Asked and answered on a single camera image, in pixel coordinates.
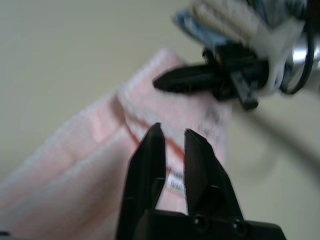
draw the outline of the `screw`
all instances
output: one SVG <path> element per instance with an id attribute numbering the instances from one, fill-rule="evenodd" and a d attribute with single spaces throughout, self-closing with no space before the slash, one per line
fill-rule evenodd
<path id="1" fill-rule="evenodd" d="M 201 234 L 204 234 L 209 229 L 209 222 L 202 214 L 195 214 L 192 218 L 192 221 L 195 229 Z"/>
<path id="2" fill-rule="evenodd" d="M 239 236 L 244 237 L 245 235 L 247 235 L 247 227 L 246 227 L 246 224 L 243 221 L 241 221 L 239 219 L 235 219 L 232 222 L 232 226 L 233 226 L 233 229 L 235 230 L 235 232 Z"/>

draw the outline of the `metal cylinder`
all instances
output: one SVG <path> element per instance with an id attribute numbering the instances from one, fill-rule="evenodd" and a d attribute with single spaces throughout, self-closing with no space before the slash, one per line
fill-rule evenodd
<path id="1" fill-rule="evenodd" d="M 292 50 L 292 54 L 287 59 L 287 63 L 292 66 L 293 69 L 298 69 L 305 64 L 307 55 L 307 39 L 302 36 Z M 313 57 L 313 69 L 320 70 L 320 36 L 316 35 L 314 38 L 314 57 Z"/>

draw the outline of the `blue fabric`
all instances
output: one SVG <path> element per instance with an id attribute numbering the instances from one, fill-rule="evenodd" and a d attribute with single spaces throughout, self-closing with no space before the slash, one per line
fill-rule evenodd
<path id="1" fill-rule="evenodd" d="M 223 34 L 213 31 L 195 19 L 188 10 L 178 10 L 174 16 L 177 26 L 196 41 L 214 50 L 229 40 Z"/>
<path id="2" fill-rule="evenodd" d="M 262 0 L 256 0 L 254 10 L 259 15 L 259 17 L 267 24 L 267 15 L 265 11 L 265 7 Z"/>

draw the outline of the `towel label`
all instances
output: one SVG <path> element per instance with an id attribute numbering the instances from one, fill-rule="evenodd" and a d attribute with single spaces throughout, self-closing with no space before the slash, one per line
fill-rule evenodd
<path id="1" fill-rule="evenodd" d="M 181 172 L 170 171 L 166 187 L 175 193 L 185 195 L 184 174 Z"/>

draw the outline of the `fabric tag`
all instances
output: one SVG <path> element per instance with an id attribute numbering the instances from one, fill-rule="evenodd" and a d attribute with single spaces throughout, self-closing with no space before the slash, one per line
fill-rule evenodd
<path id="1" fill-rule="evenodd" d="M 185 196 L 184 174 L 182 172 L 170 171 L 166 181 L 166 188 L 175 193 Z"/>

